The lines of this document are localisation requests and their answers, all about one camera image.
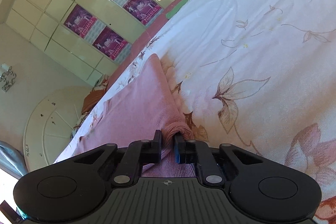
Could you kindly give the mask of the pink knit sweater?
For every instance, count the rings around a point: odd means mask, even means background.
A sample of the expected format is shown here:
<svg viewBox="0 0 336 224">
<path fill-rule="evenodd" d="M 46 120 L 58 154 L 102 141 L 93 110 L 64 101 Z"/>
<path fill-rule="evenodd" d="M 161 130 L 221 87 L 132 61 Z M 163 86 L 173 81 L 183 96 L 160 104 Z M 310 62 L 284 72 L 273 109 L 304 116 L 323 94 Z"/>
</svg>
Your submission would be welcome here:
<svg viewBox="0 0 336 224">
<path fill-rule="evenodd" d="M 173 136 L 180 132 L 188 140 L 194 134 L 175 104 L 159 57 L 152 54 L 131 83 L 96 105 L 56 162 L 107 143 L 123 148 L 134 141 L 151 140 L 156 130 L 162 132 L 161 162 L 145 165 L 142 175 L 193 177 L 192 165 L 175 161 Z"/>
</svg>

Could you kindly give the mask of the white brown patterned pillow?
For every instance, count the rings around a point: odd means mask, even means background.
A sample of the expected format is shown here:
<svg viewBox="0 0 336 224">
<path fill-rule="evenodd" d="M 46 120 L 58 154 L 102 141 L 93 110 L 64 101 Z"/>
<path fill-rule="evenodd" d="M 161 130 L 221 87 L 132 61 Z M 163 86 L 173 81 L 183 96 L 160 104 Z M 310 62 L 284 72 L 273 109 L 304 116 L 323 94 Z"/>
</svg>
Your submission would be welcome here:
<svg viewBox="0 0 336 224">
<path fill-rule="evenodd" d="M 74 125 L 72 132 L 70 134 L 70 138 L 73 139 L 78 132 L 79 128 L 82 126 L 83 122 L 86 120 L 87 116 L 90 114 L 90 112 L 84 112 L 79 119 L 77 120 L 76 124 Z"/>
</svg>

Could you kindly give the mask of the orange striped pillow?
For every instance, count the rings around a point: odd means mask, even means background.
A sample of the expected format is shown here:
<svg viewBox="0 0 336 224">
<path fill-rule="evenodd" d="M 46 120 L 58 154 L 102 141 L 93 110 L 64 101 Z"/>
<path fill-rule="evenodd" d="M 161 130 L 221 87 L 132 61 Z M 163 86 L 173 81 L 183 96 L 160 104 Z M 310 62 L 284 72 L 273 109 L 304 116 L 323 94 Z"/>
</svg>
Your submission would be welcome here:
<svg viewBox="0 0 336 224">
<path fill-rule="evenodd" d="M 84 98 L 83 107 L 81 110 L 82 114 L 90 112 L 104 96 L 108 86 L 108 78 L 108 75 L 102 75 L 97 80 L 90 93 Z"/>
</svg>

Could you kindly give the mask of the cream curved headboard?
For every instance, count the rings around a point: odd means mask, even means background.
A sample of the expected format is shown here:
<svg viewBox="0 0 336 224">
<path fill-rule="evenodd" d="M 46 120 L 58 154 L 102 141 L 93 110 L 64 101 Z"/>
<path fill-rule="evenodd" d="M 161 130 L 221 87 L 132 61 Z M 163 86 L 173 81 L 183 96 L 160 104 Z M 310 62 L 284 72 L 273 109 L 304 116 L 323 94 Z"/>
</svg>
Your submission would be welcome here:
<svg viewBox="0 0 336 224">
<path fill-rule="evenodd" d="M 71 141 L 90 88 L 69 86 L 58 89 L 39 102 L 31 113 L 23 137 L 27 169 L 53 164 Z"/>
</svg>

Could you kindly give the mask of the lower left purple poster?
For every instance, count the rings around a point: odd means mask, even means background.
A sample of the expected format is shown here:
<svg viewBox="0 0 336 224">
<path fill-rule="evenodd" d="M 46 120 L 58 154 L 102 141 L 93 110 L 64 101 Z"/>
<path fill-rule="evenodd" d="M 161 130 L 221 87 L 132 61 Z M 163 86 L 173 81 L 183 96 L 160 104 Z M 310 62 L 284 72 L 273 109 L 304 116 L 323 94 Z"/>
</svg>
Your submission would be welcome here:
<svg viewBox="0 0 336 224">
<path fill-rule="evenodd" d="M 123 63 L 131 50 L 131 43 L 109 27 L 105 27 L 102 30 L 93 42 L 93 46 L 118 65 Z"/>
</svg>

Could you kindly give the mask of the purple poster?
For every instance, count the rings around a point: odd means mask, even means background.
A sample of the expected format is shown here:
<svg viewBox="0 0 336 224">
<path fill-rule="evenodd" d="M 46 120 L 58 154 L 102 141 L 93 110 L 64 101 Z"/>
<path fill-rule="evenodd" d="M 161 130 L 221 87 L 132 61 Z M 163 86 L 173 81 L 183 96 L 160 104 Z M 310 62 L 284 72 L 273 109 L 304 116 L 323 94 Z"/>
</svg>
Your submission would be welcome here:
<svg viewBox="0 0 336 224">
<path fill-rule="evenodd" d="M 105 27 L 102 30 L 93 42 L 93 46 L 118 65 L 123 63 L 131 50 L 131 43 L 109 27 Z"/>
<path fill-rule="evenodd" d="M 163 11 L 155 0 L 128 0 L 123 8 L 144 26 L 149 26 Z"/>
<path fill-rule="evenodd" d="M 78 36 L 84 38 L 96 21 L 97 18 L 94 15 L 80 5 L 76 5 L 63 24 Z"/>
</svg>

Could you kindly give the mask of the white floral bed sheet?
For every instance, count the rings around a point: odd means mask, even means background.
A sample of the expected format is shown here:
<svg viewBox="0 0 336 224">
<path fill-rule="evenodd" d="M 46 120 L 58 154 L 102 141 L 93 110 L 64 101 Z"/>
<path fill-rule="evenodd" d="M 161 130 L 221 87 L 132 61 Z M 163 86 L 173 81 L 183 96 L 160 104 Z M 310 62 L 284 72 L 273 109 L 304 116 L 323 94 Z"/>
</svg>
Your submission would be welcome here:
<svg viewBox="0 0 336 224">
<path fill-rule="evenodd" d="M 157 55 L 194 136 L 231 143 L 314 178 L 315 220 L 335 223 L 335 0 L 189 0 L 126 68 L 58 156 L 94 130 L 112 98 Z"/>
</svg>

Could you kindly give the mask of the grey blue curtain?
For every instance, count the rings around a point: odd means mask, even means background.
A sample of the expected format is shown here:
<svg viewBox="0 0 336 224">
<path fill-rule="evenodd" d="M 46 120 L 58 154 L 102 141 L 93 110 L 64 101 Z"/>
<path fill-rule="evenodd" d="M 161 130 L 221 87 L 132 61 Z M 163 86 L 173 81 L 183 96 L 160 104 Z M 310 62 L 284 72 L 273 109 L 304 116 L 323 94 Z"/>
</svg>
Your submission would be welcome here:
<svg viewBox="0 0 336 224">
<path fill-rule="evenodd" d="M 23 154 L 4 141 L 1 141 L 1 169 L 15 178 L 29 172 Z"/>
</svg>

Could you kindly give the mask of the green folded cloth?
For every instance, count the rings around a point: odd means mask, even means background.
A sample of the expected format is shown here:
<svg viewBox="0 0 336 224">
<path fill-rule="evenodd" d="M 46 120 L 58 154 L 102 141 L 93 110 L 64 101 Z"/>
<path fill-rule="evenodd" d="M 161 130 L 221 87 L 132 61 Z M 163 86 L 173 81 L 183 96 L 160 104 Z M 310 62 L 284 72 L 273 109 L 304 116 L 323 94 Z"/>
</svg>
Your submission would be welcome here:
<svg viewBox="0 0 336 224">
<path fill-rule="evenodd" d="M 170 20 L 188 1 L 189 0 L 181 0 L 166 14 L 166 19 Z"/>
</svg>

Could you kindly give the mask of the lower right purple poster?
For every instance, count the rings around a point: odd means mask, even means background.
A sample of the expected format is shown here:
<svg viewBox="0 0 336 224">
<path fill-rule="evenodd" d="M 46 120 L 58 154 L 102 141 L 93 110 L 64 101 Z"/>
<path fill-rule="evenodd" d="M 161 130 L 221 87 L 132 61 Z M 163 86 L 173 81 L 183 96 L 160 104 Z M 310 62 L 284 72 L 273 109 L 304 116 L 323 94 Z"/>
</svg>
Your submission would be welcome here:
<svg viewBox="0 0 336 224">
<path fill-rule="evenodd" d="M 163 11 L 155 0 L 128 0 L 123 8 L 144 26 L 149 26 Z"/>
</svg>

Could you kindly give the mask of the upper left purple poster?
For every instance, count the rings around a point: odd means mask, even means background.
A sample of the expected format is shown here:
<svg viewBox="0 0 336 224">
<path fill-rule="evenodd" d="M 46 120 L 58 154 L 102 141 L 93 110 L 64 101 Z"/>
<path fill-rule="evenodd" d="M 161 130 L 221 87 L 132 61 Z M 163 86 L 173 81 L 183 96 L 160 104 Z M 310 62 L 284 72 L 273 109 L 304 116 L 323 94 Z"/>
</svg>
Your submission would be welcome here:
<svg viewBox="0 0 336 224">
<path fill-rule="evenodd" d="M 97 18 L 94 15 L 80 5 L 76 5 L 63 24 L 78 36 L 84 38 L 96 21 Z"/>
</svg>

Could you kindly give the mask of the silver wall lamp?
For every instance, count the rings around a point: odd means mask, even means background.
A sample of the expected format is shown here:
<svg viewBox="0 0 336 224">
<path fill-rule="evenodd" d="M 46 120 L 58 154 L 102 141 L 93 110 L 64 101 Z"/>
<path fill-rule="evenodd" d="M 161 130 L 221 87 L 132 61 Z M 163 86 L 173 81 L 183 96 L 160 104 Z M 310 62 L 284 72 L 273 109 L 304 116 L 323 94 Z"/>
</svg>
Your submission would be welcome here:
<svg viewBox="0 0 336 224">
<path fill-rule="evenodd" d="M 1 65 L 1 89 L 7 92 L 15 84 L 17 74 L 13 71 L 13 67 L 5 63 Z"/>
</svg>

